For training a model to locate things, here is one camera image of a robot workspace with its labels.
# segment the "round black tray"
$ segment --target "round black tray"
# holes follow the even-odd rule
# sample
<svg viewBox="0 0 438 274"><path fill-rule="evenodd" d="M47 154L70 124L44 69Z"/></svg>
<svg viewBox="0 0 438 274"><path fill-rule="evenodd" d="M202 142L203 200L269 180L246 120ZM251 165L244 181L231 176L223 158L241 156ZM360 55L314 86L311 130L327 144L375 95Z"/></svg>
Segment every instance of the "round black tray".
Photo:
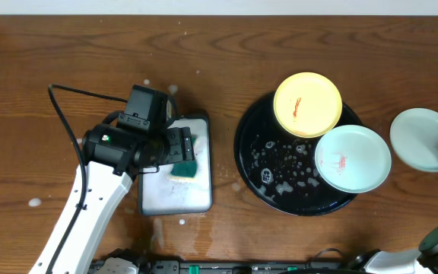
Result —
<svg viewBox="0 0 438 274"><path fill-rule="evenodd" d="M273 111L274 95L255 102L237 127L234 157L244 182L263 202L294 215L324 215L347 205L356 194L336 190L316 170L313 156L320 137L303 139L283 129ZM336 126L343 125L362 126L346 104Z"/></svg>

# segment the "wooden table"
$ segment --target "wooden table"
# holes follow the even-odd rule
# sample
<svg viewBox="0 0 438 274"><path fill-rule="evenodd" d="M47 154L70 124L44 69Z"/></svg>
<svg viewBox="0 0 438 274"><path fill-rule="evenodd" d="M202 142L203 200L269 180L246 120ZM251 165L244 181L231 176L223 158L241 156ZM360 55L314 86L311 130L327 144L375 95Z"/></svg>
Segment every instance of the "wooden table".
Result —
<svg viewBox="0 0 438 274"><path fill-rule="evenodd" d="M49 83L124 98L145 79L162 91L175 84L179 110L206 109L211 117L211 210L140 216L135 184L96 258L126 247L187 260L417 247L438 225L438 173L415 171L395 155L379 189L322 217L281 213L242 182L233 159L237 123L255 100L305 71L330 78L389 143L398 113L438 111L438 18L0 16L0 273L31 268L74 181L77 160ZM64 92L57 99L77 136L124 107ZM29 207L32 198L41 206Z"/></svg>

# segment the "green connector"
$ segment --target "green connector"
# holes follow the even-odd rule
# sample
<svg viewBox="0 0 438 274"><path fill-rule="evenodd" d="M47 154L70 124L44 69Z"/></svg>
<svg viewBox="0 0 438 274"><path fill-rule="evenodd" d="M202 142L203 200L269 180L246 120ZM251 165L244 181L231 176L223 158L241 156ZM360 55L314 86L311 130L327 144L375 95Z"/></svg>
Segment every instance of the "green connector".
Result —
<svg viewBox="0 0 438 274"><path fill-rule="evenodd" d="M190 266L189 274L198 274L198 266Z"/></svg>

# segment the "yellow plate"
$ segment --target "yellow plate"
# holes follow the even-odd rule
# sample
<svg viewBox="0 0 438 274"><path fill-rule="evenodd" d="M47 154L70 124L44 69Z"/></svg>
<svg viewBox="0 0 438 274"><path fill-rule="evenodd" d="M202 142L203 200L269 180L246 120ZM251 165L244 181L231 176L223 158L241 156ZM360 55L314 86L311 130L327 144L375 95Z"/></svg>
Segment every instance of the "yellow plate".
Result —
<svg viewBox="0 0 438 274"><path fill-rule="evenodd" d="M329 79L302 72L280 84L273 109L278 122L289 133L313 138L334 128L341 117L342 99Z"/></svg>

